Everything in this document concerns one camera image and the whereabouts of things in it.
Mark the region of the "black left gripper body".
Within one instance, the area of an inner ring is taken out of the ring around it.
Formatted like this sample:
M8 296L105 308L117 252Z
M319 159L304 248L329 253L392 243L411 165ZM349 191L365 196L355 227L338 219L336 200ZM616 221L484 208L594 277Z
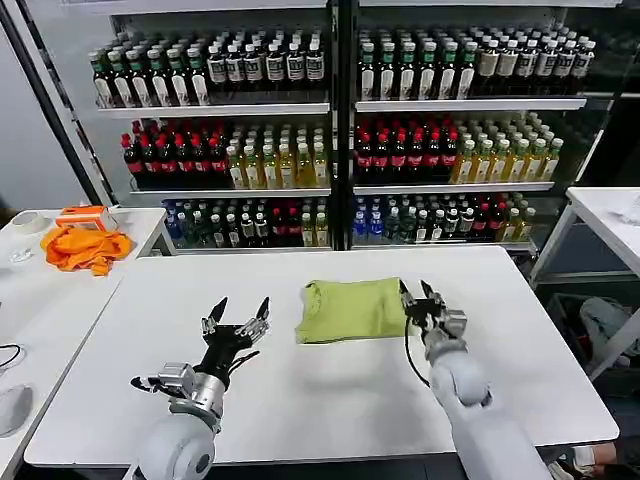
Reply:
M251 338L237 333L240 326L218 325L213 333L203 336L208 348L201 362L196 366L197 373L204 373L220 380L225 386L230 384L230 369L236 355L253 346Z

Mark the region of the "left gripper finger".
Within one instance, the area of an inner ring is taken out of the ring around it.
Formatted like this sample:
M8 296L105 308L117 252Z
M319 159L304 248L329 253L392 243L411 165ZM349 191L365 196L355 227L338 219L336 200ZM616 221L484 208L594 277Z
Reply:
M222 298L211 310L207 317L201 319L201 327L203 334L213 334L224 315L228 298Z
M248 339L251 343L257 343L269 330L270 298L265 297L260 304L257 313L244 325L236 330L236 334Z

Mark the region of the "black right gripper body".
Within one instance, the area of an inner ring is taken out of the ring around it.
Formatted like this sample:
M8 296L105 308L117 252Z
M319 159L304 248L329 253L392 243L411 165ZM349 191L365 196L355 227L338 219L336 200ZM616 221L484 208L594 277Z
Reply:
M439 328L446 305L435 299L413 299L405 304L405 314L411 325L423 333Z

